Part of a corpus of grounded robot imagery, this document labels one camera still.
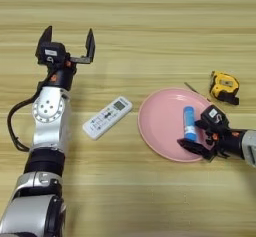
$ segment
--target blue bottle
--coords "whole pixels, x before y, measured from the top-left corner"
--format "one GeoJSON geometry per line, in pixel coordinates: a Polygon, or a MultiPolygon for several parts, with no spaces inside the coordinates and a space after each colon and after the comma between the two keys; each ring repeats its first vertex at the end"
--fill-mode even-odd
{"type": "Polygon", "coordinates": [[[184,128],[186,139],[196,142],[196,129],[195,129],[195,111],[192,106],[184,108],[184,128]]]}

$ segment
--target black cable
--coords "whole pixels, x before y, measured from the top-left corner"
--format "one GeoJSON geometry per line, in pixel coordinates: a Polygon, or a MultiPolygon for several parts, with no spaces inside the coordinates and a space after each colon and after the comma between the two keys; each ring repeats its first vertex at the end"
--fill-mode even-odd
{"type": "Polygon", "coordinates": [[[15,147],[22,152],[28,152],[29,151],[29,147],[27,147],[26,145],[22,144],[18,139],[18,137],[14,134],[13,132],[13,128],[12,128],[12,116],[22,107],[27,106],[29,104],[32,104],[35,102],[35,100],[38,98],[43,86],[45,86],[45,84],[51,79],[51,77],[57,72],[57,69],[54,69],[52,71],[48,72],[47,77],[39,84],[36,93],[29,99],[26,99],[20,103],[18,103],[17,105],[15,105],[9,112],[8,117],[7,117],[7,126],[8,126],[8,130],[12,139],[13,144],[15,145],[15,147]]]}

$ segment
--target white remote control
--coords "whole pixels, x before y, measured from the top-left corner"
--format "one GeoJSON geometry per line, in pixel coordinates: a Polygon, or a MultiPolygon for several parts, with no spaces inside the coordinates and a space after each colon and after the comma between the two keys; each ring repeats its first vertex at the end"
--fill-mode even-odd
{"type": "Polygon", "coordinates": [[[112,103],[93,116],[83,125],[83,130],[94,140],[103,135],[115,123],[122,119],[132,109],[132,103],[124,97],[115,99],[112,103]]]}

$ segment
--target tape measure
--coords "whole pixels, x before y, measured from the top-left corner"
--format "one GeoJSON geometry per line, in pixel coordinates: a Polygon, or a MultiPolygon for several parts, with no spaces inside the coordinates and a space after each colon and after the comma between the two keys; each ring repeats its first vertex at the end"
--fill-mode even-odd
{"type": "Polygon", "coordinates": [[[238,90],[239,82],[235,77],[218,71],[212,72],[210,94],[213,97],[232,105],[239,105],[239,98],[236,97],[238,90]]]}

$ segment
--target wood grain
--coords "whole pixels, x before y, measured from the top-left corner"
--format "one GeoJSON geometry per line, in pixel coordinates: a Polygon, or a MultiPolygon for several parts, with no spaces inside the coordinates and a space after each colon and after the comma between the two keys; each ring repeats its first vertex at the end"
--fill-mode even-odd
{"type": "MultiPolygon", "coordinates": [[[[256,0],[0,0],[0,212],[27,156],[8,136],[10,107],[31,95],[45,68],[34,52],[42,30],[72,54],[89,28],[95,62],[73,83],[73,139],[64,174],[67,236],[255,236],[256,171],[244,162],[180,164],[141,139],[137,114],[153,91],[189,82],[208,96],[212,70],[234,74],[241,104],[219,104],[237,128],[256,126],[256,0]],[[118,95],[134,110],[97,142],[82,124],[118,95]]],[[[29,144],[30,108],[15,117],[29,144]]]]}

